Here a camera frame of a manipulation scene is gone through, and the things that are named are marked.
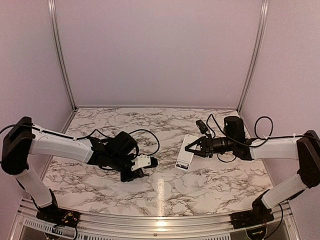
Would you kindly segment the white remote control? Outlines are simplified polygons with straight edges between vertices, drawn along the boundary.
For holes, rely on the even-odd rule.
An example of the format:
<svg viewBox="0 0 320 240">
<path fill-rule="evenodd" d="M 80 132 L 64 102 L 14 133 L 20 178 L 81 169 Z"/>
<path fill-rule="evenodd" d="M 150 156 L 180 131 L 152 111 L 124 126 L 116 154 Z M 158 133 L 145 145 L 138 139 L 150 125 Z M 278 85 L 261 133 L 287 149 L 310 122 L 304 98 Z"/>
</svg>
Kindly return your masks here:
<svg viewBox="0 0 320 240">
<path fill-rule="evenodd" d="M 191 163 L 192 163 L 192 160 L 193 160 L 193 157 L 194 157 L 194 154 L 191 153 L 191 152 L 185 151 L 185 147 L 188 144 L 190 144 L 193 141 L 195 141 L 196 139 L 198 139 L 198 137 L 194 136 L 194 135 L 186 134 L 184 136 L 184 139 L 183 139 L 183 142 L 181 144 L 181 148 L 179 150 L 179 154 L 178 154 L 178 157 L 177 157 L 177 161 L 175 163 L 175 168 L 176 169 L 182 170 L 184 172 L 188 172 L 189 171 Z M 183 169 L 183 168 L 176 167 L 176 164 L 186 165 L 186 166 L 188 166 L 188 169 Z"/>
</svg>

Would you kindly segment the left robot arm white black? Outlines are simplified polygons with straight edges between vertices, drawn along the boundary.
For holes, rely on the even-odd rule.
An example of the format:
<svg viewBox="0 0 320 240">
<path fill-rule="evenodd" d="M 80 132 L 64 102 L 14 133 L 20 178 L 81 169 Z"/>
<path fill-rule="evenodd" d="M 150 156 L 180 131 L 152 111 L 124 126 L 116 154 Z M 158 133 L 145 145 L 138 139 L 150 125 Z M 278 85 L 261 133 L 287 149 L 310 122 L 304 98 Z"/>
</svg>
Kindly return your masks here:
<svg viewBox="0 0 320 240">
<path fill-rule="evenodd" d="M 34 125 L 27 116 L 8 128 L 2 144 L 1 168 L 14 176 L 31 196 L 38 208 L 37 217 L 55 224 L 77 221 L 78 214 L 58 207 L 53 192 L 28 164 L 29 155 L 50 155 L 110 167 L 120 172 L 122 182 L 143 177 L 142 169 L 151 164 L 150 157 L 139 155 L 137 142 L 123 131 L 106 139 L 77 138 Z"/>
</svg>

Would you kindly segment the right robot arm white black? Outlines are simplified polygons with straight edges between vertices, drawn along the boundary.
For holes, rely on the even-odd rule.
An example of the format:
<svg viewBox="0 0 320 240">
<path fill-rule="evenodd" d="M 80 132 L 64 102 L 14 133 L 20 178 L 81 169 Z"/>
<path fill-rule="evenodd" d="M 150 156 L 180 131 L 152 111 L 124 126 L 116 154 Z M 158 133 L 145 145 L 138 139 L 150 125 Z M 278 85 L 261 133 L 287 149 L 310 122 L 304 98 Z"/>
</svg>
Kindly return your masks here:
<svg viewBox="0 0 320 240">
<path fill-rule="evenodd" d="M 250 210 L 231 214 L 235 229 L 273 221 L 272 209 L 275 206 L 320 184 L 320 139 L 314 130 L 302 135 L 247 138 L 243 120 L 238 116 L 227 116 L 224 128 L 220 130 L 223 136 L 215 137 L 208 133 L 207 123 L 197 120 L 196 125 L 203 136 L 186 136 L 180 148 L 181 154 L 211 158 L 214 154 L 232 152 L 243 161 L 291 159 L 299 162 L 297 173 L 262 193 L 252 202 Z"/>
</svg>

